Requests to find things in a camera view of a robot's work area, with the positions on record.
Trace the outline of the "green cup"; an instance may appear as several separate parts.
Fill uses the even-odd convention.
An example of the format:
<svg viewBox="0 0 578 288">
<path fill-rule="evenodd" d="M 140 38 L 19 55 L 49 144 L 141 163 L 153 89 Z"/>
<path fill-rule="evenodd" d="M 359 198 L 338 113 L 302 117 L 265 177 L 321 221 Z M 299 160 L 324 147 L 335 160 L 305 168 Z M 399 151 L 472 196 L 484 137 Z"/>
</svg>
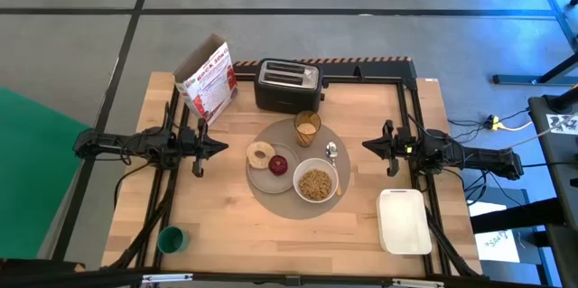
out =
<svg viewBox="0 0 578 288">
<path fill-rule="evenodd" d="M 189 245 L 189 234 L 177 227 L 167 227 L 161 230 L 157 238 L 157 248 L 163 254 L 182 252 Z"/>
</svg>

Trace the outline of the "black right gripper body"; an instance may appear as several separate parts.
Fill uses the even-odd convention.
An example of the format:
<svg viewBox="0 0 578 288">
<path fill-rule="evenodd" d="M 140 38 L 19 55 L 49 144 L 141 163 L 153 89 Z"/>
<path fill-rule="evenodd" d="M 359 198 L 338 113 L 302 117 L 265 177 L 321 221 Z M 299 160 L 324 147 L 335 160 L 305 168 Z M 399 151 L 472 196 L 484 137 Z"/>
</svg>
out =
<svg viewBox="0 0 578 288">
<path fill-rule="evenodd" d="M 418 139 L 413 144 L 402 144 L 397 141 L 396 133 L 394 133 L 393 121 L 388 119 L 382 129 L 382 133 L 386 133 L 386 140 L 384 143 L 387 149 L 387 159 L 389 161 L 389 166 L 387 168 L 387 175 L 390 177 L 395 176 L 399 171 L 399 158 L 409 161 L 416 155 Z"/>
</svg>

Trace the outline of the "black toaster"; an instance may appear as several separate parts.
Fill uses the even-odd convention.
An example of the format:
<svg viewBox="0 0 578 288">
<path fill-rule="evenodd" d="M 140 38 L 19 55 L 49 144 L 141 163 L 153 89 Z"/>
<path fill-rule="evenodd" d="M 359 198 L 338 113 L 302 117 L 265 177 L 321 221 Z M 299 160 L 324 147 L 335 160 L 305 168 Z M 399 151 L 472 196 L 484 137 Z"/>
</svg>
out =
<svg viewBox="0 0 578 288">
<path fill-rule="evenodd" d="M 322 101 L 323 71 L 292 60 L 263 59 L 254 79 L 256 105 L 264 110 L 296 115 L 317 112 Z"/>
</svg>

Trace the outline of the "white bowl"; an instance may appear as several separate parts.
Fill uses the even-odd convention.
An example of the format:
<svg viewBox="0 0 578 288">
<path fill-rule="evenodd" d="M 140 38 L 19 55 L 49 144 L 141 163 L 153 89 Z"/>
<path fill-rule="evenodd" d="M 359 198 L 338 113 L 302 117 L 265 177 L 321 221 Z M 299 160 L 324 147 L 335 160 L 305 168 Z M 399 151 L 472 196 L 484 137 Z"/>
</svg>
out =
<svg viewBox="0 0 578 288">
<path fill-rule="evenodd" d="M 312 170 L 312 169 L 318 169 L 318 170 L 325 171 L 331 177 L 332 190 L 331 190 L 330 196 L 328 198 L 326 198 L 325 200 L 321 200 L 321 201 L 308 200 L 299 191 L 299 188 L 298 188 L 299 180 L 302 178 L 302 176 L 306 172 L 308 172 L 309 170 Z M 320 204 L 320 203 L 329 201 L 336 194 L 336 184 L 337 184 L 338 180 L 339 180 L 339 175 L 337 173 L 337 170 L 332 167 L 331 163 L 327 162 L 326 160 L 320 159 L 320 158 L 309 158 L 309 159 L 306 159 L 303 162 L 301 162 L 296 167 L 296 169 L 294 171 L 294 176 L 293 176 L 293 185 L 294 185 L 294 189 L 295 189 L 296 193 L 298 194 L 298 196 L 300 198 L 302 198 L 303 200 L 305 200 L 307 202 Z"/>
</svg>

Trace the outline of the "bagel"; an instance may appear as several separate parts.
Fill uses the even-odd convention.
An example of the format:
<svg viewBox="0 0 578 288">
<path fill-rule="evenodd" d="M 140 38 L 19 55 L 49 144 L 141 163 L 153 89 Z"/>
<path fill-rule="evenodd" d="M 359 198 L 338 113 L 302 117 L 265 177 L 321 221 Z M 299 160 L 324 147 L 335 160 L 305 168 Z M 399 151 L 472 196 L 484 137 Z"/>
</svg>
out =
<svg viewBox="0 0 578 288">
<path fill-rule="evenodd" d="M 275 155 L 275 148 L 263 141 L 251 143 L 246 149 L 249 165 L 256 169 L 266 169 L 271 158 Z"/>
</svg>

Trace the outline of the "black table legs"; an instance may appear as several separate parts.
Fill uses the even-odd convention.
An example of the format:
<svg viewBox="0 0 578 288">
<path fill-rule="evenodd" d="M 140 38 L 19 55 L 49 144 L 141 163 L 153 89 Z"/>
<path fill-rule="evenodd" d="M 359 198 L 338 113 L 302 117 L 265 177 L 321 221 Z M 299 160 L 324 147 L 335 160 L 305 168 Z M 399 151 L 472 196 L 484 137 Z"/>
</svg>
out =
<svg viewBox="0 0 578 288">
<path fill-rule="evenodd" d="M 573 50 L 573 54 L 542 75 L 493 75 L 491 81 L 494 84 L 571 87 L 578 83 L 578 76 L 569 76 L 571 71 L 578 69 L 578 34 L 572 31 L 570 24 L 566 21 L 562 7 L 556 0 L 546 1 L 549 3 L 554 18 Z"/>
</svg>

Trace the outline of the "spoon with wooden handle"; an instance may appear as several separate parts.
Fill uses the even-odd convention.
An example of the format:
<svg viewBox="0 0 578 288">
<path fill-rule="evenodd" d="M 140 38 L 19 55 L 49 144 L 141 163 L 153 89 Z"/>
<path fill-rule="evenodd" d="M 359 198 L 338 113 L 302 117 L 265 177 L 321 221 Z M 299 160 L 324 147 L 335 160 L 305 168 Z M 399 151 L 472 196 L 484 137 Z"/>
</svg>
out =
<svg viewBox="0 0 578 288">
<path fill-rule="evenodd" d="M 330 159 L 331 161 L 331 165 L 334 169 L 337 169 L 336 167 L 336 158 L 338 156 L 338 148 L 337 145 L 334 142 L 328 142 L 327 146 L 326 146 L 326 155 L 327 157 Z M 336 194 L 338 196 L 342 195 L 342 190 L 341 190 L 341 186 L 340 186 L 340 181 L 337 181 L 336 184 Z"/>
</svg>

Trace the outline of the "green floor mat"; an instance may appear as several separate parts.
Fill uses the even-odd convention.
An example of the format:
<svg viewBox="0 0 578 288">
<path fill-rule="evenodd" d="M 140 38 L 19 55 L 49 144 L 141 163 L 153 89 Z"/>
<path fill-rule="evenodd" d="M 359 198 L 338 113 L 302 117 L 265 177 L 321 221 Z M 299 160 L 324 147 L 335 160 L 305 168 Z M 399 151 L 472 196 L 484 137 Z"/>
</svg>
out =
<svg viewBox="0 0 578 288">
<path fill-rule="evenodd" d="M 38 255 L 80 164 L 72 146 L 87 128 L 0 87 L 0 258 Z"/>
</svg>

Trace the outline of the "black side table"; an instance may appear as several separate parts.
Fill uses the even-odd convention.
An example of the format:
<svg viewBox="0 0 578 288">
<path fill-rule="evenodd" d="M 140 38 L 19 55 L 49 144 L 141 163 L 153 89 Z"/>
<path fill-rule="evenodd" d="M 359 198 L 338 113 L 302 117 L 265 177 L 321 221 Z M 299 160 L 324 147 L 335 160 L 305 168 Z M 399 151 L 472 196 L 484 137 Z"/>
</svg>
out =
<svg viewBox="0 0 578 288">
<path fill-rule="evenodd" d="M 530 98 L 528 104 L 565 224 L 578 231 L 578 135 L 551 133 L 545 116 L 578 114 L 578 85 L 560 96 Z"/>
</svg>

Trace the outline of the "round grey placemat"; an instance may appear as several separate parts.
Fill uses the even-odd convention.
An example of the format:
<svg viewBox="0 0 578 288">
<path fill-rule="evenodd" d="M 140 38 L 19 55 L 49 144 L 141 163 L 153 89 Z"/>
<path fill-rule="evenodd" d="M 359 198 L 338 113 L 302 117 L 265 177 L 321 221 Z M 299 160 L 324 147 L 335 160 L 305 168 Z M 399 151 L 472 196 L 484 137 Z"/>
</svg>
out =
<svg viewBox="0 0 578 288">
<path fill-rule="evenodd" d="M 300 163 L 309 158 L 320 158 L 331 163 L 330 159 L 326 155 L 326 146 L 328 142 L 334 142 L 338 148 L 336 170 L 339 175 L 342 195 L 338 196 L 335 194 L 329 201 L 320 204 L 307 202 L 298 196 L 294 187 L 283 193 L 265 193 L 257 189 L 253 184 L 249 183 L 247 179 L 248 186 L 252 190 L 254 197 L 263 207 L 272 213 L 289 219 L 315 218 L 333 209 L 340 199 L 345 197 L 344 192 L 347 191 L 350 183 L 350 157 L 345 144 L 328 126 L 321 126 L 312 144 L 308 147 L 301 147 L 297 143 L 296 131 L 292 118 L 287 118 L 269 125 L 256 136 L 255 140 L 267 142 L 269 144 L 281 143 L 290 146 L 298 155 Z"/>
</svg>

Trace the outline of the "white red cereal box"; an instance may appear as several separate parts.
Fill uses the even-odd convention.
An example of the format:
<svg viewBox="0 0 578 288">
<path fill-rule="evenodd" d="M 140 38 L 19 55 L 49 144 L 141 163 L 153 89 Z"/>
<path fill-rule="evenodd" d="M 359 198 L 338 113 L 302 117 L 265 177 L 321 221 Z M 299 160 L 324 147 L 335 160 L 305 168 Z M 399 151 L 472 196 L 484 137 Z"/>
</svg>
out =
<svg viewBox="0 0 578 288">
<path fill-rule="evenodd" d="M 185 105 L 211 125 L 238 93 L 228 45 L 211 34 L 173 73 Z"/>
</svg>

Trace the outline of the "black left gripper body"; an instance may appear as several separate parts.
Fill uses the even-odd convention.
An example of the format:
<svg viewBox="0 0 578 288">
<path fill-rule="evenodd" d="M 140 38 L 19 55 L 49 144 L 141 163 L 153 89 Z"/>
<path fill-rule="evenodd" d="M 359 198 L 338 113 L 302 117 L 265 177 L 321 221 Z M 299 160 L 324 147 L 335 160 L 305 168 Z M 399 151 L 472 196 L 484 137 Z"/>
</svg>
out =
<svg viewBox="0 0 578 288">
<path fill-rule="evenodd" d="M 197 128 L 195 130 L 196 143 L 195 145 L 182 145 L 180 138 L 181 154 L 184 157 L 194 157 L 195 161 L 192 164 L 192 173 L 196 177 L 202 177 L 204 171 L 202 169 L 202 159 L 206 157 L 208 145 L 206 144 L 207 123 L 204 118 L 198 120 Z"/>
</svg>

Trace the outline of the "brown cereal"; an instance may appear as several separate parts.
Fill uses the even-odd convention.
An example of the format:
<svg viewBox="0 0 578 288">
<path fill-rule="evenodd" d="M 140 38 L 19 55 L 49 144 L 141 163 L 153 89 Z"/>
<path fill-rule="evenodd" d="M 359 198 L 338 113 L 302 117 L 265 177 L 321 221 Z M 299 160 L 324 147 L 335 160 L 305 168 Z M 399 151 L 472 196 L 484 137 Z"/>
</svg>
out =
<svg viewBox="0 0 578 288">
<path fill-rule="evenodd" d="M 302 195 L 313 201 L 325 200 L 330 196 L 332 181 L 325 171 L 312 169 L 306 172 L 298 182 Z"/>
</svg>

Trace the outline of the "silver metal bracket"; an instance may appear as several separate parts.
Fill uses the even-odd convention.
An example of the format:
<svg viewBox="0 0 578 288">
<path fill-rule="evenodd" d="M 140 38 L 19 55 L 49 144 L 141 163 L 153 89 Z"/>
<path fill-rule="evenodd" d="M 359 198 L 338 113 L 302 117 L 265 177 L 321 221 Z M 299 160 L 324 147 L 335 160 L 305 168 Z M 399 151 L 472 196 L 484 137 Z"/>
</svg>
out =
<svg viewBox="0 0 578 288">
<path fill-rule="evenodd" d="M 193 274 L 145 274 L 141 283 L 186 282 L 193 279 Z"/>
<path fill-rule="evenodd" d="M 394 278 L 392 286 L 403 288 L 445 288 L 443 282 Z"/>
</svg>

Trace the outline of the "white plastic bin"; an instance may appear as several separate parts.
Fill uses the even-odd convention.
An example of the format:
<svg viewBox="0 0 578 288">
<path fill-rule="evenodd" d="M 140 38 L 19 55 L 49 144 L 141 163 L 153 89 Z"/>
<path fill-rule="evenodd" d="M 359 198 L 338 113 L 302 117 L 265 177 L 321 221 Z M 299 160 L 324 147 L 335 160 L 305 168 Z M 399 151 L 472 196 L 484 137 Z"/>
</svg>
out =
<svg viewBox="0 0 578 288">
<path fill-rule="evenodd" d="M 423 194 L 414 189 L 386 189 L 377 197 L 381 247 L 393 255 L 428 255 L 432 239 Z"/>
</svg>

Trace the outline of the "white paper sign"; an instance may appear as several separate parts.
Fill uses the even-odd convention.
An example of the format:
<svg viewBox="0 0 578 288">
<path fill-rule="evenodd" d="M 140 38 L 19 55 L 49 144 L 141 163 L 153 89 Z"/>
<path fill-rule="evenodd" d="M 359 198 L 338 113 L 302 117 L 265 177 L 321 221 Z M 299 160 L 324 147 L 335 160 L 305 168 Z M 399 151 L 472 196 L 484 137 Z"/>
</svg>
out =
<svg viewBox="0 0 578 288">
<path fill-rule="evenodd" d="M 469 206 L 471 216 L 479 216 L 507 207 L 500 204 L 478 201 Z M 511 229 L 475 234 L 475 242 L 481 261 L 519 263 L 516 239 Z"/>
</svg>

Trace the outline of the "grey plate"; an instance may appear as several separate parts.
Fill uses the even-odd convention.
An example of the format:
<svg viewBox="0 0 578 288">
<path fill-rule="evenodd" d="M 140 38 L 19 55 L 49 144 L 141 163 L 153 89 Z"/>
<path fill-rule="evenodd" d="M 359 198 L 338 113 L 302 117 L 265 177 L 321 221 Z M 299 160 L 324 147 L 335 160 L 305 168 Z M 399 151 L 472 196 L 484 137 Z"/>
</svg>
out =
<svg viewBox="0 0 578 288">
<path fill-rule="evenodd" d="M 278 194 L 290 190 L 293 185 L 295 168 L 300 163 L 296 152 L 288 145 L 271 143 L 275 152 L 287 160 L 287 171 L 281 175 L 274 175 L 268 169 L 257 169 L 247 163 L 248 182 L 265 193 Z"/>
</svg>

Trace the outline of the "black aluminium table frame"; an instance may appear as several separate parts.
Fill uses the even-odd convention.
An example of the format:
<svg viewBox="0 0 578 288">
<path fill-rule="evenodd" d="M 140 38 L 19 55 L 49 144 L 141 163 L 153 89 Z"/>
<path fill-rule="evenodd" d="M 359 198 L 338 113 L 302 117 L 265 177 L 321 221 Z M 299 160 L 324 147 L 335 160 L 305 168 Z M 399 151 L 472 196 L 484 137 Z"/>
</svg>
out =
<svg viewBox="0 0 578 288">
<path fill-rule="evenodd" d="M 387 120 L 397 125 L 422 120 L 429 127 L 448 124 L 440 86 L 419 79 L 408 57 L 322 59 L 328 78 L 321 103 L 322 124 L 342 141 L 350 168 L 340 178 L 342 194 L 329 210 L 307 219 L 290 219 L 266 209 L 247 177 L 246 149 L 283 115 L 258 108 L 253 78 L 256 63 L 236 64 L 238 95 L 210 126 L 210 137 L 227 148 L 192 174 L 191 159 L 182 161 L 168 223 L 191 235 L 186 250 L 159 255 L 149 238 L 145 265 L 164 272 L 190 273 L 198 280 L 233 280 L 280 284 L 390 285 L 419 280 L 438 288 L 459 288 L 458 275 L 439 249 L 429 255 L 393 255 L 378 241 L 376 201 L 384 189 L 410 185 L 403 164 L 397 176 L 363 147 L 380 135 Z"/>
</svg>

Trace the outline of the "red apple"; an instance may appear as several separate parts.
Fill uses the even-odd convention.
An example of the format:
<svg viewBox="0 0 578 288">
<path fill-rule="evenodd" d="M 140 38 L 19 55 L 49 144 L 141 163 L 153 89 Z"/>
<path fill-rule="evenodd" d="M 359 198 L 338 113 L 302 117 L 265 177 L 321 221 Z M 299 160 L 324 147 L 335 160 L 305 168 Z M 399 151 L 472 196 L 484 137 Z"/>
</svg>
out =
<svg viewBox="0 0 578 288">
<path fill-rule="evenodd" d="M 283 175 L 288 170 L 288 162 L 282 155 L 274 155 L 269 160 L 268 169 L 275 176 Z"/>
</svg>

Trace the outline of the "white paper label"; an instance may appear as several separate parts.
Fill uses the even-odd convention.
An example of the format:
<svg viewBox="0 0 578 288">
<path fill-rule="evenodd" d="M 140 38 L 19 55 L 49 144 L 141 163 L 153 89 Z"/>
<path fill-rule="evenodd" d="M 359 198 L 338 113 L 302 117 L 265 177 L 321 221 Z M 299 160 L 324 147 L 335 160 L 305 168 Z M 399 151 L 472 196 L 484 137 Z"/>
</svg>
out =
<svg viewBox="0 0 578 288">
<path fill-rule="evenodd" d="M 578 135 L 578 114 L 558 115 L 546 114 L 551 133 L 559 135 Z"/>
</svg>

